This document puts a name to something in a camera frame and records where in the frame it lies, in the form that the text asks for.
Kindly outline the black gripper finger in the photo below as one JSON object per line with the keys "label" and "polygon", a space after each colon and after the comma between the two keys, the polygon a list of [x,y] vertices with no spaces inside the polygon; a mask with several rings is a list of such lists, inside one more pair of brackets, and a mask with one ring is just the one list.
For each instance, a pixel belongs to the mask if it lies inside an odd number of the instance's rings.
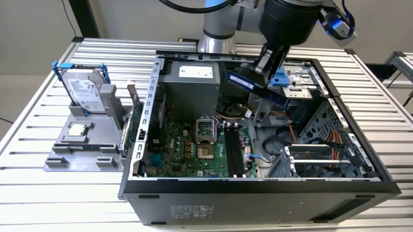
{"label": "black gripper finger", "polygon": [[265,74],[265,84],[267,85],[269,83],[269,79],[272,78],[272,75],[275,74],[279,66],[283,63],[288,50],[289,50],[288,45],[267,46],[267,51],[271,51],[269,61],[267,63],[267,74]]}

